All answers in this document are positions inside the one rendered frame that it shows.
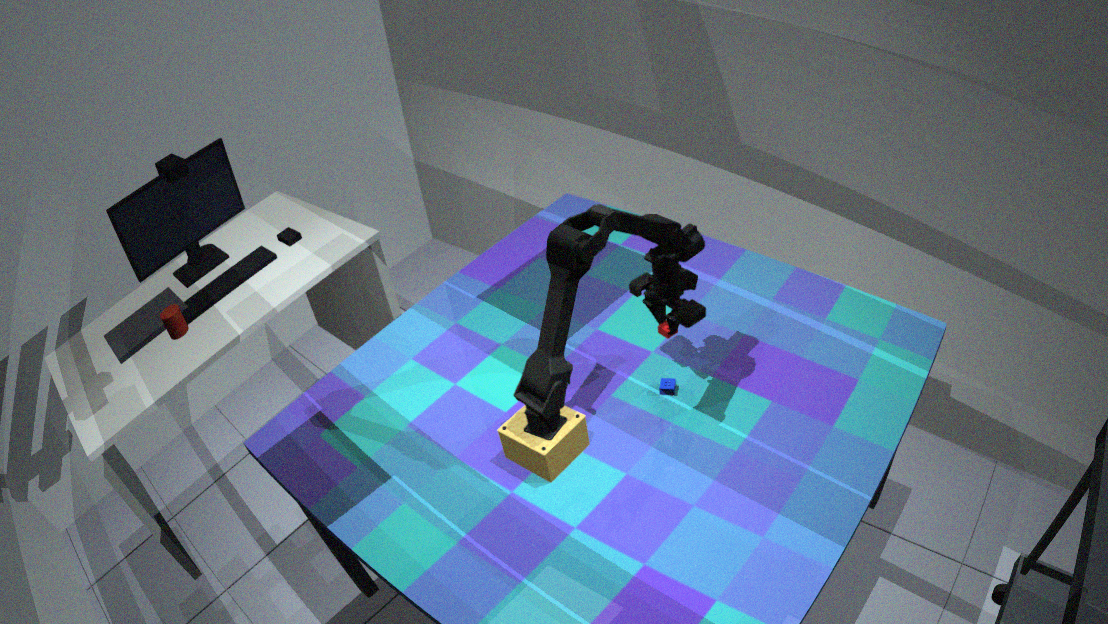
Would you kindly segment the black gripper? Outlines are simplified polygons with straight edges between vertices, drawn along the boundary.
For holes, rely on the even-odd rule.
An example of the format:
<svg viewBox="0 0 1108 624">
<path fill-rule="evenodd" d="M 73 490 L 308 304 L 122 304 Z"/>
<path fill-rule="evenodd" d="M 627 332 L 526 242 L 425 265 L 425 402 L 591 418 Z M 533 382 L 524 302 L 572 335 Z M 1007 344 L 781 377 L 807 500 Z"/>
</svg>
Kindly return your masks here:
<svg viewBox="0 0 1108 624">
<path fill-rule="evenodd" d="M 706 317 L 706 307 L 702 304 L 680 298 L 684 293 L 680 291 L 680 280 L 683 280 L 681 272 L 671 279 L 659 279 L 653 274 L 645 273 L 629 283 L 629 291 L 636 297 L 646 289 L 643 291 L 645 295 L 643 303 L 659 325 L 667 320 L 671 334 L 677 333 L 679 325 L 691 328 Z M 667 315 L 666 305 L 671 308 Z"/>
</svg>

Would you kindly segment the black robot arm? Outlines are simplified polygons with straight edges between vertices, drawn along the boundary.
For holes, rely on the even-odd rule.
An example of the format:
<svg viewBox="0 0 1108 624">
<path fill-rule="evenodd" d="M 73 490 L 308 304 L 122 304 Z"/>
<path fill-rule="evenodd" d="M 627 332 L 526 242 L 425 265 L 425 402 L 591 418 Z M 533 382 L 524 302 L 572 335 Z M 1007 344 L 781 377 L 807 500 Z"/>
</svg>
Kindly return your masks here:
<svg viewBox="0 0 1108 624">
<path fill-rule="evenodd" d="M 593 236 L 582 232 L 594 225 L 599 228 Z M 564 408 L 573 371 L 564 351 L 578 283 L 589 270 L 594 256 L 606 246 L 612 231 L 657 244 L 643 257 L 652 262 L 652 274 L 659 279 L 671 279 L 681 272 L 680 291 L 696 289 L 698 275 L 678 262 L 686 263 L 705 248 L 702 234 L 693 224 L 681 229 L 678 222 L 658 214 L 639 216 L 594 204 L 550 232 L 546 259 L 551 279 L 538 347 L 529 357 L 514 391 L 514 397 L 526 408 L 529 424 L 524 431 L 548 441 L 568 421 L 560 410 Z"/>
</svg>

